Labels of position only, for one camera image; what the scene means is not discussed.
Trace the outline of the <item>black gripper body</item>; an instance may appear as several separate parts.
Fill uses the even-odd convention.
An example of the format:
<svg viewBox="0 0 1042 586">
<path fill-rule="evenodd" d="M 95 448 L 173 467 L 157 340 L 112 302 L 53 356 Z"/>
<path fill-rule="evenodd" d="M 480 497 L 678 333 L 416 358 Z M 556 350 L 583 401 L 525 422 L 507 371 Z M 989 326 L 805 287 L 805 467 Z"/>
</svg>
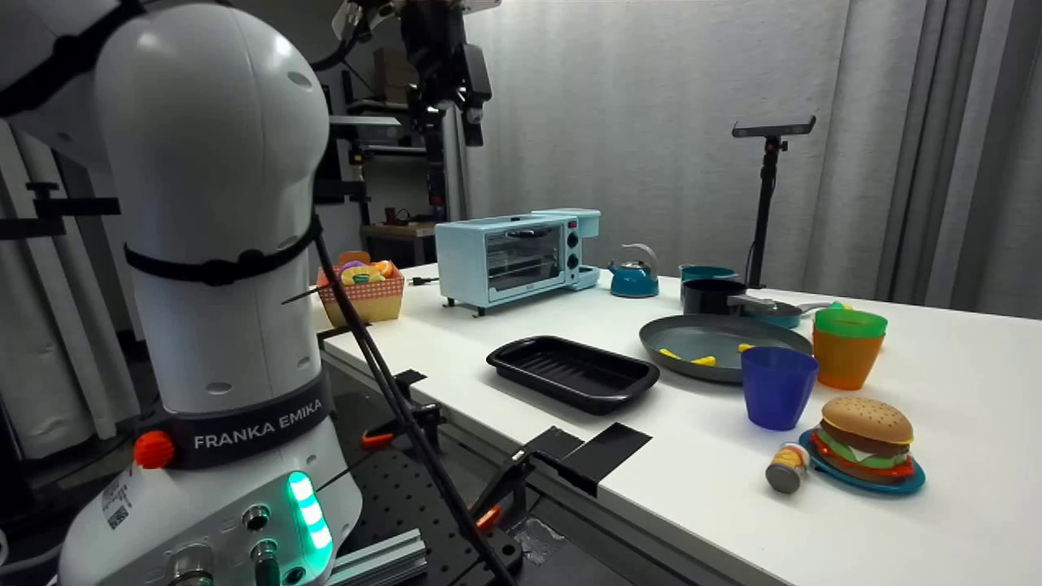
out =
<svg viewBox="0 0 1042 586">
<path fill-rule="evenodd" d="M 463 0 L 406 0 L 402 39 L 416 68 L 421 97 L 457 101 L 467 144 L 484 147 L 484 103 L 492 97 L 492 83 L 484 48 L 467 39 Z"/>
</svg>

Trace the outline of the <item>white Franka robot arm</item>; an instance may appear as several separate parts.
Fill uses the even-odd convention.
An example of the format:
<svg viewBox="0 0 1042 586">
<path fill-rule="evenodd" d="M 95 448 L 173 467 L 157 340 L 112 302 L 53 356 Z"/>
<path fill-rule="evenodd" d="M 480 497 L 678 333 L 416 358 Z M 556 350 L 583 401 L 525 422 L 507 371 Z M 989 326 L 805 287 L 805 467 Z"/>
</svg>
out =
<svg viewBox="0 0 1042 586">
<path fill-rule="evenodd" d="M 0 0 L 4 118 L 112 183 L 161 411 L 69 523 L 62 586 L 319 586 L 363 520 L 302 290 L 329 108 L 270 22 Z"/>
</svg>

